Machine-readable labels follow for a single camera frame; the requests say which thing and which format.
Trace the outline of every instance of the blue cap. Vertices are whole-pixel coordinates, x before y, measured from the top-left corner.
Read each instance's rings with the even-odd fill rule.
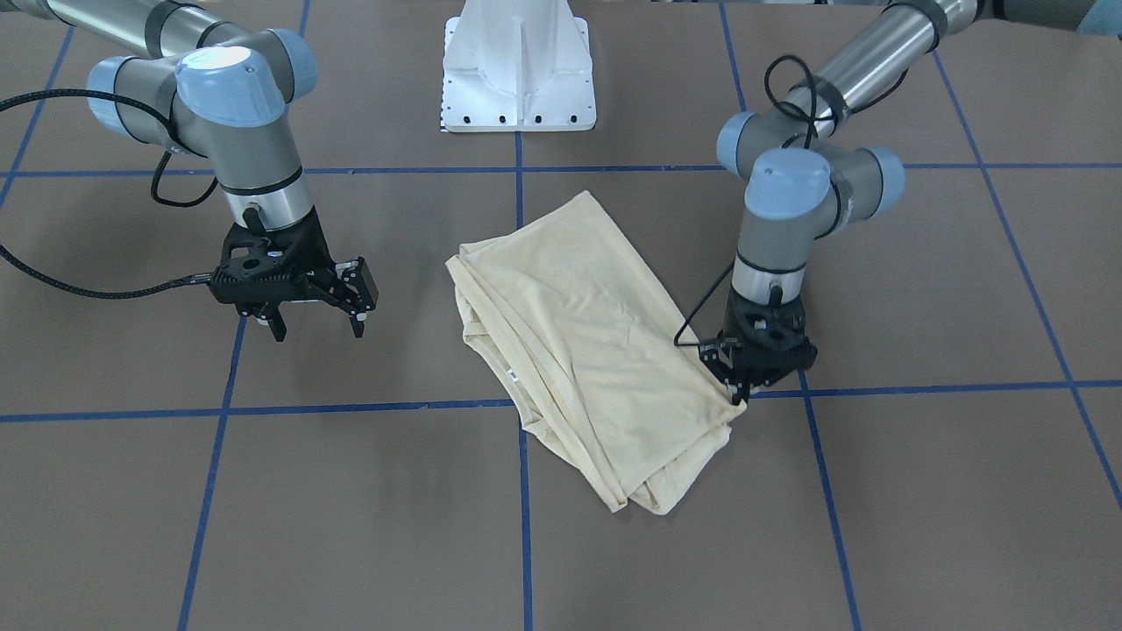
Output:
[[[741,134],[752,117],[752,112],[733,115],[733,118],[728,119],[728,122],[720,128],[720,134],[717,135],[717,161],[720,162],[721,166],[735,173],[737,177],[744,177],[736,164],[736,153],[741,148]]]
[[[86,90],[116,93],[113,89],[117,86],[117,72],[130,58],[132,57],[109,57],[93,66],[93,70],[90,71],[90,77],[85,81]],[[93,112],[93,117],[100,120],[110,131],[132,138],[129,130],[125,128],[120,112],[117,111],[117,103],[104,99],[86,99],[86,101],[90,103],[90,111]]]
[[[292,100],[295,101],[315,89],[315,84],[320,81],[320,66],[315,63],[312,47],[307,45],[307,42],[304,42],[303,37],[287,28],[270,28],[268,30],[277,36],[280,44],[284,44],[285,52],[288,53],[288,63],[292,64]]]
[[[782,221],[822,203],[830,192],[830,163],[810,149],[769,149],[756,158],[744,203],[752,214]]]
[[[1076,33],[1083,35],[1122,36],[1122,0],[1098,0],[1079,22]]]
[[[876,210],[870,216],[872,218],[876,217],[876,213],[882,210],[896,205],[900,198],[904,196],[904,185],[908,179],[904,175],[904,163],[900,162],[900,157],[892,153],[891,149],[867,147],[865,150],[873,154],[877,165],[881,167],[881,203],[876,205]]]
[[[265,56],[243,46],[210,46],[175,66],[191,111],[228,127],[263,127],[284,115],[284,97]]]

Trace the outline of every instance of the towel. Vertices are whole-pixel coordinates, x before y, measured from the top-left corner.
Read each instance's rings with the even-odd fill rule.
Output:
[[[744,404],[674,347],[681,312],[587,191],[447,266],[463,341],[613,512],[666,514],[728,442]]]

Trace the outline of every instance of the beige cloth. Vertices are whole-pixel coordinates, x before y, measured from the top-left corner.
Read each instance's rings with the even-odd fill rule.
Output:
[[[613,512],[666,514],[728,442],[744,405],[673,346],[681,312],[587,191],[447,265],[463,341]]]

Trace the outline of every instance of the metallic robot link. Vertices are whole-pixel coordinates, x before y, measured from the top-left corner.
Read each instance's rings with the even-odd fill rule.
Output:
[[[876,217],[903,194],[903,165],[890,150],[847,152],[819,138],[833,135],[942,38],[985,18],[1122,35],[1119,0],[896,0],[813,73],[817,98],[803,81],[782,99],[784,110],[798,108],[813,121],[773,109],[738,113],[721,129],[717,156],[748,184],[724,329],[702,340],[699,353],[734,403],[809,368],[817,357],[799,299],[813,240]],[[811,124],[808,148],[782,148],[804,145]]]
[[[11,10],[58,19],[148,57],[105,60],[86,86],[151,106],[175,121],[174,138],[128,106],[91,99],[90,108],[122,136],[211,161],[234,220],[209,283],[219,302],[268,324],[280,341],[280,303],[319,300],[346,311],[355,337],[362,336],[378,290],[361,257],[331,258],[285,113],[319,76],[298,35],[251,31],[162,0],[0,0],[0,11]]]

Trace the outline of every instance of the white plastic base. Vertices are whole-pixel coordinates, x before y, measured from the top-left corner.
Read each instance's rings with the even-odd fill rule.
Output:
[[[473,1],[495,0],[468,0],[469,6]],[[531,1],[540,6],[550,0]],[[557,1],[552,25],[534,16],[523,20],[517,7],[515,15],[498,15],[487,25],[484,17],[496,13],[480,9],[469,17],[469,7],[448,20],[442,130],[582,131],[596,125],[588,22],[572,17],[565,0]],[[465,30],[458,33],[461,25]],[[555,33],[534,31],[541,27]],[[452,51],[457,37],[463,39]]]

